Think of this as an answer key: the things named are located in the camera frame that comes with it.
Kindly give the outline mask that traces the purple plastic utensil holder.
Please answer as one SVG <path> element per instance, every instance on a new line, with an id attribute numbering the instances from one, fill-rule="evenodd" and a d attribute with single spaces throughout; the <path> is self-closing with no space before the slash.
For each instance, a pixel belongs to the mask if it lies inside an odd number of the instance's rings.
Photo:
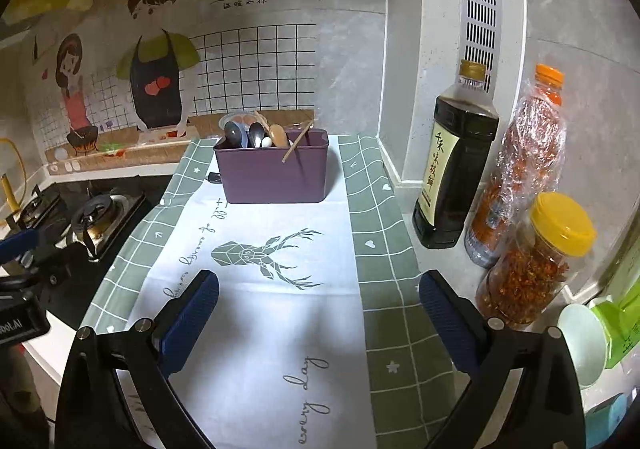
<path id="1" fill-rule="evenodd" d="M 329 136 L 311 128 L 285 162 L 288 147 L 214 147 L 227 201 L 232 204 L 318 203 L 326 198 Z"/>

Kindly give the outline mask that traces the green white deer tablecloth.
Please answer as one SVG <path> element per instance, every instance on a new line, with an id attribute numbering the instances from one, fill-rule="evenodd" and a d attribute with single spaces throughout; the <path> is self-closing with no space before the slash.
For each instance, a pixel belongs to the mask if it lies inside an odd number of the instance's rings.
<path id="1" fill-rule="evenodd" d="M 232 204 L 207 180 L 217 169 L 211 140 L 190 143 L 84 324 L 126 330 L 208 269 L 218 303 L 170 381 L 215 446 L 425 447 L 454 369 L 376 140 L 331 138 L 319 203 Z"/>

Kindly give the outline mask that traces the orange cap chili bottle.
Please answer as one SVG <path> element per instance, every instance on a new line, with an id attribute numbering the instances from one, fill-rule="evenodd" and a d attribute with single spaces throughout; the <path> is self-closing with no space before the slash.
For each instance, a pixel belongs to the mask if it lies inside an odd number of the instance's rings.
<path id="1" fill-rule="evenodd" d="M 510 230 L 536 195 L 558 186 L 565 159 L 564 73 L 538 64 L 524 82 L 496 165 L 465 232 L 471 261 L 495 265 Z"/>

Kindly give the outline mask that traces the yellow lid chili jar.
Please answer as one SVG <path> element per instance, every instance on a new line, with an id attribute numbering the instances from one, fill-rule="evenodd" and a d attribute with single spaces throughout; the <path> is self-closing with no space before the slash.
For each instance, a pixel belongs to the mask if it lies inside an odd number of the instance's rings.
<path id="1" fill-rule="evenodd" d="M 523 330 L 586 266 L 597 230 L 585 209 L 562 192 L 536 195 L 497 263 L 477 288 L 478 310 Z"/>

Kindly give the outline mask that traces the wooden spoon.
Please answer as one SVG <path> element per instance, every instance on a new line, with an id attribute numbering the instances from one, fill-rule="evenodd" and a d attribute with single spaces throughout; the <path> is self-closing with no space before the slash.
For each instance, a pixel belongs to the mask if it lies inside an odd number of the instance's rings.
<path id="1" fill-rule="evenodd" d="M 254 116 L 265 130 L 265 136 L 270 138 L 273 147 L 288 148 L 290 146 L 288 135 L 286 135 L 284 128 L 280 124 L 270 124 L 267 118 L 258 111 L 254 112 Z"/>

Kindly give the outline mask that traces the blue plastic spoon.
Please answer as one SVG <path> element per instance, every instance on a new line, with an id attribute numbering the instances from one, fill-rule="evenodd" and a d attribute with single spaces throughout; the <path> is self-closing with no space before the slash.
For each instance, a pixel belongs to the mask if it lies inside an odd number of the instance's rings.
<path id="1" fill-rule="evenodd" d="M 248 135 L 244 125 L 235 121 L 224 124 L 224 138 L 231 148 L 247 148 Z"/>

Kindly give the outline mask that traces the gas stove burner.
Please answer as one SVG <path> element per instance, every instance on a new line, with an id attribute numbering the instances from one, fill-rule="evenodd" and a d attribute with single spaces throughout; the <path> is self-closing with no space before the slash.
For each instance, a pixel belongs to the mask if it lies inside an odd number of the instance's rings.
<path id="1" fill-rule="evenodd" d="M 116 185 L 108 180 L 88 180 L 36 187 L 14 218 L 11 230 L 43 229 L 46 234 L 37 247 L 18 255 L 16 261 L 30 268 L 74 243 L 82 244 L 88 258 L 96 261 L 145 201 L 137 180 L 121 180 Z"/>

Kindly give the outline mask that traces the wooden chopstick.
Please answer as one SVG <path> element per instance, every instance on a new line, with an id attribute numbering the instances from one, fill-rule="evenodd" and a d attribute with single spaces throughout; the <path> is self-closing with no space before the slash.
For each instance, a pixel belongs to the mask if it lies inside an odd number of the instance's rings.
<path id="1" fill-rule="evenodd" d="M 314 126 L 314 119 L 310 120 L 299 132 L 297 137 L 293 140 L 293 143 L 288 147 L 288 151 L 285 152 L 281 162 L 284 164 L 288 161 L 288 158 L 292 156 L 292 153 L 298 147 L 300 142 L 305 138 L 311 128 Z"/>

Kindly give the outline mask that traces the dark soy sauce bottle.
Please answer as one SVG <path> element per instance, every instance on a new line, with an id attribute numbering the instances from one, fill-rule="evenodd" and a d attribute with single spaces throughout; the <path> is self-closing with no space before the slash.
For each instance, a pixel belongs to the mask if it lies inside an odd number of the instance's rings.
<path id="1" fill-rule="evenodd" d="M 438 95 L 430 150 L 412 222 L 423 247 L 454 247 L 475 198 L 499 117 L 485 92 L 486 68 L 463 59 L 456 83 Z"/>

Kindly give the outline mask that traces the large metal spoon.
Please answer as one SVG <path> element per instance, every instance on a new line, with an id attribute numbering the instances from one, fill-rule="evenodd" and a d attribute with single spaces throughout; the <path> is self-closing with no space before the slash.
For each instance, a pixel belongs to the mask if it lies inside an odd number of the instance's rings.
<path id="1" fill-rule="evenodd" d="M 248 139 L 250 139 L 250 146 L 260 148 L 262 146 L 262 139 L 266 136 L 265 128 L 259 122 L 254 122 L 250 124 L 247 136 Z"/>

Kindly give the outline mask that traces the green packaging box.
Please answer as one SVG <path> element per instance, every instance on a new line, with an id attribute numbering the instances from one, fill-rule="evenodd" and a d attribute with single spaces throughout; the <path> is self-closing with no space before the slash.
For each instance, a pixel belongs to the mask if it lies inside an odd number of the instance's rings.
<path id="1" fill-rule="evenodd" d="M 614 264 L 613 276 L 592 311 L 608 343 L 605 368 L 612 369 L 639 343 L 639 239 Z"/>

